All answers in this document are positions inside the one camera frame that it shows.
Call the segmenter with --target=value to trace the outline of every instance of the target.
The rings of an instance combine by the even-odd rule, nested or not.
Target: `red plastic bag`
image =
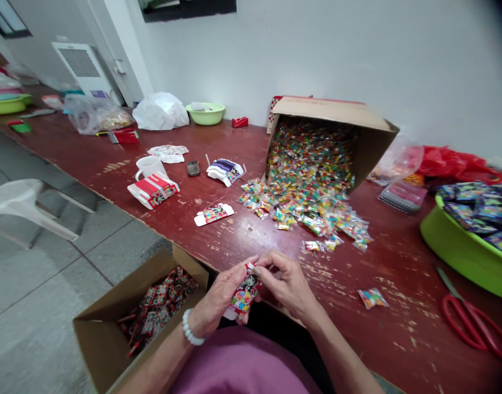
[[[428,177],[454,177],[461,182],[502,182],[502,174],[486,166],[479,156],[460,153],[445,147],[424,147],[424,158],[418,171]]]

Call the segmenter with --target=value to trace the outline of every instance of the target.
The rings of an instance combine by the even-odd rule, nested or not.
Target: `scissor handle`
[[[501,339],[502,339],[502,330],[487,315],[485,315],[481,310],[474,307],[468,301],[464,301],[463,304],[467,309],[469,315],[471,316],[475,324],[477,324],[479,330],[483,334],[485,341],[488,344],[488,347],[490,348],[491,352],[502,360],[502,351],[495,342],[495,339],[491,336],[490,331],[488,330],[488,327],[486,327],[483,320],[485,320],[493,328],[493,330],[497,333],[498,336],[501,337]]]
[[[463,325],[470,333],[470,336],[466,335],[466,333],[464,333],[464,331],[459,329],[459,327],[457,326],[457,324],[453,320],[453,318],[448,310],[449,305],[451,305],[455,309],[457,316],[459,316],[459,318],[463,322]],[[468,345],[470,345],[471,347],[474,347],[476,349],[487,350],[486,343],[483,341],[483,339],[479,335],[479,332],[475,329],[475,325],[468,318],[468,315],[466,314],[463,307],[461,306],[461,302],[459,301],[458,298],[451,295],[451,293],[448,293],[442,299],[442,312],[444,312],[444,316],[446,317],[446,320],[448,320],[448,323],[450,324],[450,326],[455,330],[455,332],[460,336],[460,338],[463,341],[465,341]],[[474,314],[470,310],[469,310],[469,314],[471,314],[472,318],[475,319]]]

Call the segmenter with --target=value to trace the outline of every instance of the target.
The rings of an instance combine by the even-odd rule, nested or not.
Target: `person's right hand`
[[[274,265],[281,272],[280,279],[267,269],[270,265]],[[255,274],[293,317],[306,325],[311,315],[320,310],[321,306],[298,262],[278,251],[271,251],[261,256],[255,266]]]

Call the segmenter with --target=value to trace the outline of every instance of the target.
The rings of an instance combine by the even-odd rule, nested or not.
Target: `white plastic chair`
[[[72,197],[62,193],[48,183],[40,181],[39,179],[21,179],[19,181],[8,182],[0,186],[0,215],[21,216],[69,241],[75,241],[78,239],[79,235],[54,221],[54,219],[56,219],[56,215],[37,201],[38,197],[47,190],[53,190],[55,193],[58,193],[61,197],[69,202],[72,202],[81,209],[94,213],[92,209],[80,204]],[[18,238],[6,233],[1,228],[0,235],[16,242],[26,249],[32,247],[31,243],[19,240]]]

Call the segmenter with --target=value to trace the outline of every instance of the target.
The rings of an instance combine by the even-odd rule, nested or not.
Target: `hand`
[[[282,273],[280,279],[265,268],[270,265],[274,265]],[[313,295],[300,264],[282,253],[272,251],[261,256],[254,272],[289,313],[305,326],[311,315],[322,308]]]
[[[247,263],[255,264],[257,260],[258,256],[249,257],[217,276],[206,296],[196,304],[189,314],[189,327],[195,337],[204,338],[217,329],[222,315],[231,303],[235,290],[247,276],[245,265]],[[257,295],[254,300],[261,301],[260,295]],[[236,322],[239,325],[247,324],[248,319],[249,313],[242,316],[241,319],[237,318]]]

